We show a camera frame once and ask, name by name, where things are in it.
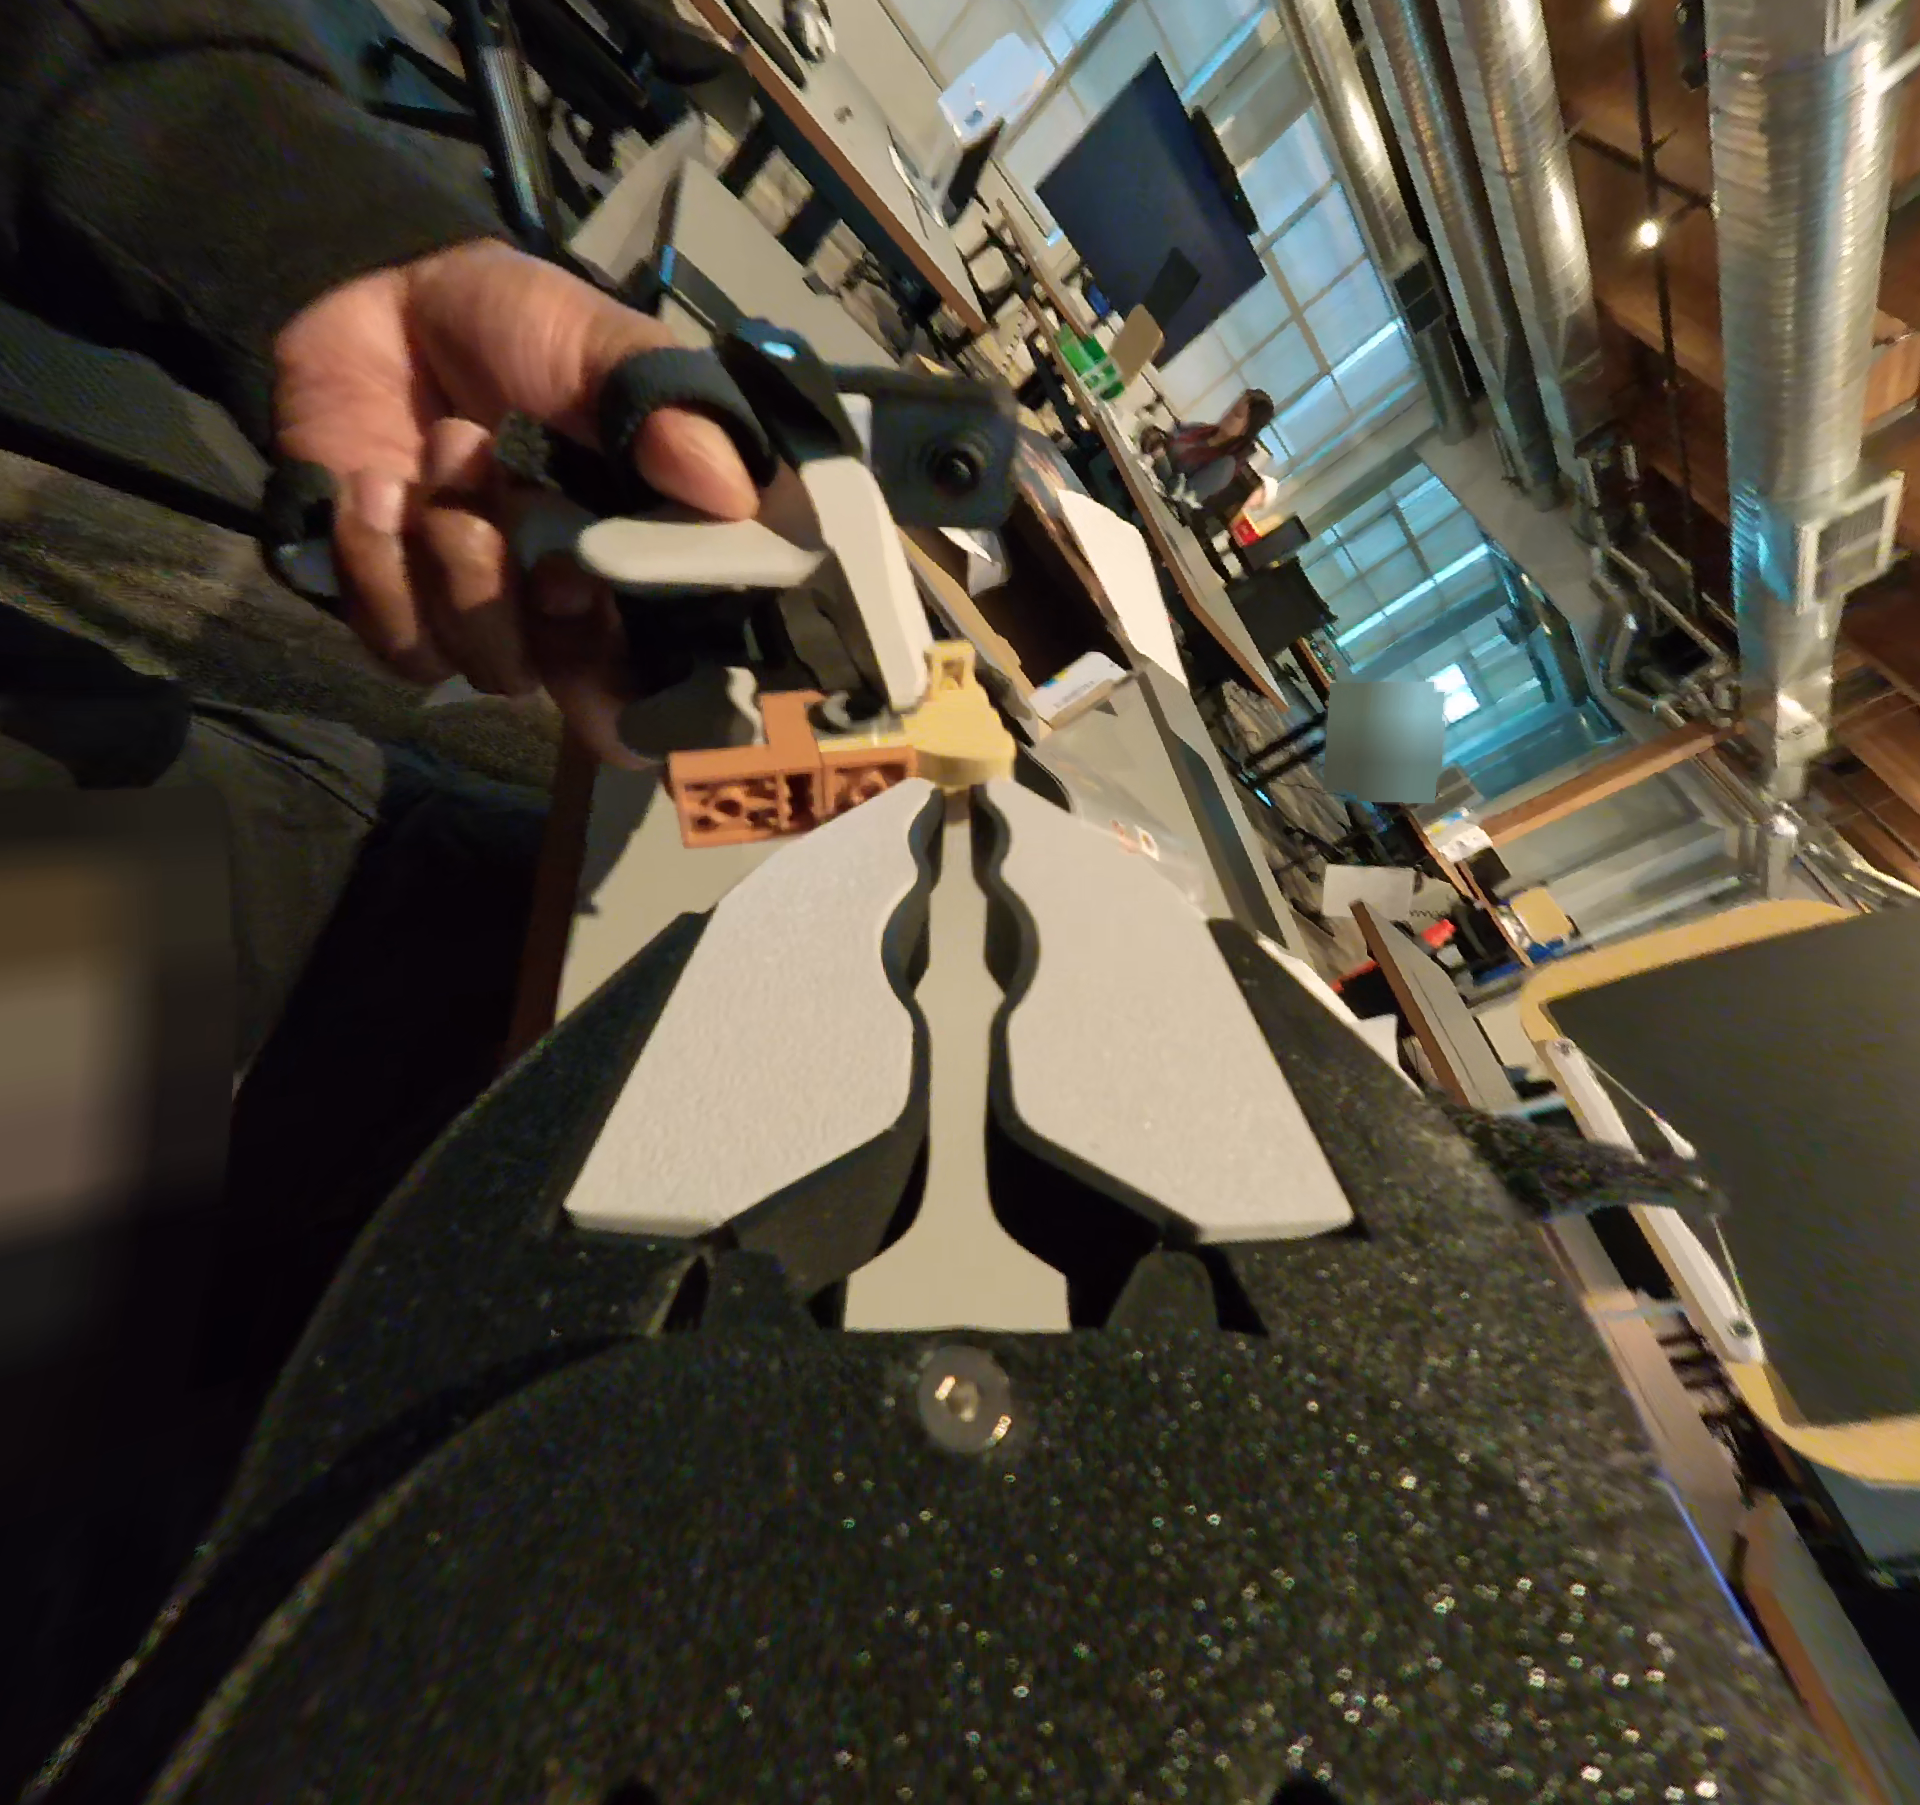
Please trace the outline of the brown lattice building block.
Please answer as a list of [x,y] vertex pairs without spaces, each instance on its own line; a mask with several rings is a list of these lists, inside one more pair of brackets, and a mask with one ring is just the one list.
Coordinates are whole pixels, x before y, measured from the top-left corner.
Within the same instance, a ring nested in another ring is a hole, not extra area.
[[921,773],[915,742],[826,733],[813,718],[822,705],[819,690],[764,694],[756,742],[666,759],[662,781],[686,848],[813,832]]

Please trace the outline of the black table with wooden edge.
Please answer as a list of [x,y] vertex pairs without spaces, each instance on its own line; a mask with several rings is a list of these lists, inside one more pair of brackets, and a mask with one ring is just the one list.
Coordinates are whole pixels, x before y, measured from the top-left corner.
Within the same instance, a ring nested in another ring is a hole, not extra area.
[[1579,1122],[1705,1190],[1640,1229],[1747,1410],[1918,1486],[1918,908],[1743,904],[1535,967],[1520,1023]]

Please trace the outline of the person's left forearm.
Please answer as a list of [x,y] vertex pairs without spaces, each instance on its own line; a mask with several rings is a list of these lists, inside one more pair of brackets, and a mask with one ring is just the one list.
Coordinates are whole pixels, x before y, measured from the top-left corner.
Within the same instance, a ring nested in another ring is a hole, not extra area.
[[271,426],[283,329],[328,290],[502,226],[326,73],[255,50],[3,56],[3,293]]

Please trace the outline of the tan plastic building piece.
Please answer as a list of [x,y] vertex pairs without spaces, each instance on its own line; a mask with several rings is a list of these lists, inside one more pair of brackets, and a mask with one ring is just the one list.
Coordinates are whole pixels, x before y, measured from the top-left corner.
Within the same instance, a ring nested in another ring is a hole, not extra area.
[[941,790],[1013,781],[1019,747],[984,684],[970,642],[939,642],[926,653],[924,699],[897,714],[916,773]]

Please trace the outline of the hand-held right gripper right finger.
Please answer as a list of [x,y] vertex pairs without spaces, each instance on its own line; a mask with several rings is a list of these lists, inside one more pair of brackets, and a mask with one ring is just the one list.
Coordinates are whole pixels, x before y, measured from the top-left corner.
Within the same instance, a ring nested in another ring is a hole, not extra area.
[[990,1105],[1037,1158],[1199,1245],[1343,1233],[1343,1195],[1210,918],[1122,832],[972,795]]

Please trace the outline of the long wood-edged desk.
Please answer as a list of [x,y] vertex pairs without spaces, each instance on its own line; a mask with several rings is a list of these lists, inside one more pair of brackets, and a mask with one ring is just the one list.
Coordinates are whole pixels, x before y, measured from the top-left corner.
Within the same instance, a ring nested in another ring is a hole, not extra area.
[[826,58],[812,62],[784,32],[784,0],[686,0],[734,46],[756,85],[756,122],[720,169],[743,194],[769,159],[781,155],[804,183],[804,198],[781,233],[781,246],[812,266],[826,234],[848,228],[876,259],[883,281],[907,302],[939,302],[970,336],[987,314],[951,226],[907,175],[907,151],[879,99],[858,76],[853,46],[876,0],[825,0],[832,32]]

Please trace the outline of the large silver air duct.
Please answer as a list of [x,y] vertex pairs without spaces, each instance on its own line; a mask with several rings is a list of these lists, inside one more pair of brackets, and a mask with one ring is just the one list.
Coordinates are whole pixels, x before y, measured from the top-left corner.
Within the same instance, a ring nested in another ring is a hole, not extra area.
[[1743,738],[1772,802],[1831,742],[1840,609],[1891,559],[1861,467],[1915,0],[1702,0]]

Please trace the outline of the person's left hand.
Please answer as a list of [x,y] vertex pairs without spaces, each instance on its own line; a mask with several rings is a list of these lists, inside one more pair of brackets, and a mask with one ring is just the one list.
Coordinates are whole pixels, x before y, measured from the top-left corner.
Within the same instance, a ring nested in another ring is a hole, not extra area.
[[276,339],[276,444],[339,480],[330,556],[349,629],[393,675],[543,690],[599,761],[619,733],[627,642],[566,553],[522,566],[492,434],[519,411],[599,441],[604,381],[675,346],[662,322],[502,240],[361,275]]

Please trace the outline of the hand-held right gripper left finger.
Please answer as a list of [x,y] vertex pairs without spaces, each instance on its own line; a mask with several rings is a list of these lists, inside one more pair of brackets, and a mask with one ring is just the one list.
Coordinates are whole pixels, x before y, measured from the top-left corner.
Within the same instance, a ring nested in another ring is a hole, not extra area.
[[888,1245],[926,1143],[916,1007],[945,795],[897,782],[748,871],[689,938],[564,1213],[831,1287]]

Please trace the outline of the slim silver air duct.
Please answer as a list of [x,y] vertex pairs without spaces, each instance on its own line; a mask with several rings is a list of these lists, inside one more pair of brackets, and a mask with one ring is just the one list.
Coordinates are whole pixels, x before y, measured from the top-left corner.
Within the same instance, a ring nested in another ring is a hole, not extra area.
[[1614,416],[1543,0],[1356,0],[1523,482],[1597,508]]
[[1356,211],[1366,254],[1387,286],[1428,403],[1439,421],[1451,411],[1451,393],[1459,393],[1447,333],[1447,293],[1435,277],[1428,243],[1405,208],[1342,0],[1277,0],[1277,11],[1327,129],[1335,173]]

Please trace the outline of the white panel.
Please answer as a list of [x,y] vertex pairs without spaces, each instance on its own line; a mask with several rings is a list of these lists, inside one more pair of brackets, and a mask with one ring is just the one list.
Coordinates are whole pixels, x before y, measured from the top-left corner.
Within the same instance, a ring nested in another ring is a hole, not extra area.
[[1102,609],[1122,644],[1133,659],[1157,664],[1186,688],[1190,677],[1166,617],[1160,568],[1143,529],[1077,488],[1062,488],[1057,509],[1099,587]]

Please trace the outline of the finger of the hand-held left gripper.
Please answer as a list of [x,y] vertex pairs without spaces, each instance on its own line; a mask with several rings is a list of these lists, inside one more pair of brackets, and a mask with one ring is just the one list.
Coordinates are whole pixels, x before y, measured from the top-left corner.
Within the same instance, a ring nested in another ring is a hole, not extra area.
[[897,523],[860,458],[812,458],[802,493],[819,523],[822,603],[865,684],[916,713],[932,684],[932,625]]
[[627,772],[652,772],[675,751],[730,751],[764,742],[759,680],[745,664],[700,664],[621,710]]

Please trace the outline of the large blue screen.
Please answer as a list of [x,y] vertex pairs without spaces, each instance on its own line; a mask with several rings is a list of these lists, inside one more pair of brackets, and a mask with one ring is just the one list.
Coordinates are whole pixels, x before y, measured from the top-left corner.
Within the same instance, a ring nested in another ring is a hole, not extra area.
[[1115,313],[1147,310],[1172,364],[1264,277],[1256,212],[1210,120],[1160,58],[1037,179],[1037,198]]

